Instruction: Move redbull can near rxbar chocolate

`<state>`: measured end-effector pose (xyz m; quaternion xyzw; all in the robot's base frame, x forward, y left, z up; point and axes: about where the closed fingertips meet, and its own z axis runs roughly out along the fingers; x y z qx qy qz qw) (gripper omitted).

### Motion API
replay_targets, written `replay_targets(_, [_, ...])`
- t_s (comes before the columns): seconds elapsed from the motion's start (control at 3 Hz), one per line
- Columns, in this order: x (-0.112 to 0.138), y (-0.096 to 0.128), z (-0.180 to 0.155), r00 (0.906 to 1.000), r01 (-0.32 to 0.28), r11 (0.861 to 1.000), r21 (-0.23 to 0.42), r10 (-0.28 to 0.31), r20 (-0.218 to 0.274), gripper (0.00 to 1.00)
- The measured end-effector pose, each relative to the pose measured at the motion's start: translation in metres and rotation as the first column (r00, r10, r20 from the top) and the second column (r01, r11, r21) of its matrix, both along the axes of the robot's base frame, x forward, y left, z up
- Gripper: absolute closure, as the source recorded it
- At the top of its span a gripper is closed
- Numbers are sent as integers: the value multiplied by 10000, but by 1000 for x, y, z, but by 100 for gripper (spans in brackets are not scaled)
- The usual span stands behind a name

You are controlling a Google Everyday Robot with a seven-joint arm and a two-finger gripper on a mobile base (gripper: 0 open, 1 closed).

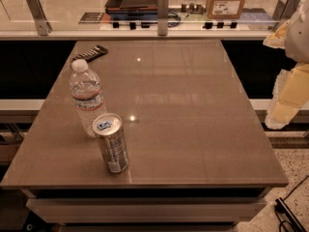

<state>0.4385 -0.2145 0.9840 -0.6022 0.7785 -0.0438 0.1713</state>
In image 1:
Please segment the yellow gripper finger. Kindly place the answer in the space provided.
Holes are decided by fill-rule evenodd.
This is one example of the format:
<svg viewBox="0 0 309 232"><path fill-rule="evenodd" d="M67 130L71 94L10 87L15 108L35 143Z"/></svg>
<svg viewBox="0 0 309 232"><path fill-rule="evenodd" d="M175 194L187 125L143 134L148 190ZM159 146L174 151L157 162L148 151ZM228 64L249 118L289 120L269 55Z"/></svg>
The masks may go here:
<svg viewBox="0 0 309 232"><path fill-rule="evenodd" d="M309 102L309 64L297 63L290 71L281 70L272 95L265 124L271 130L281 130Z"/></svg>
<svg viewBox="0 0 309 232"><path fill-rule="evenodd" d="M263 45L271 48L284 49L289 23L290 20L288 19L279 26L271 35L264 39Z"/></svg>

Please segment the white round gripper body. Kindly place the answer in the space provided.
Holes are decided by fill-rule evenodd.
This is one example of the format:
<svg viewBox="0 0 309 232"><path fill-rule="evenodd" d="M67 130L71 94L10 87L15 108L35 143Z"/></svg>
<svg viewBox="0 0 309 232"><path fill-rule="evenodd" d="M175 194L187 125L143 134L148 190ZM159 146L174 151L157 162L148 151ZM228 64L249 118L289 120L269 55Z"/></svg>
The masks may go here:
<svg viewBox="0 0 309 232"><path fill-rule="evenodd" d="M309 0L301 1L287 27L286 55L296 62L309 62Z"/></svg>

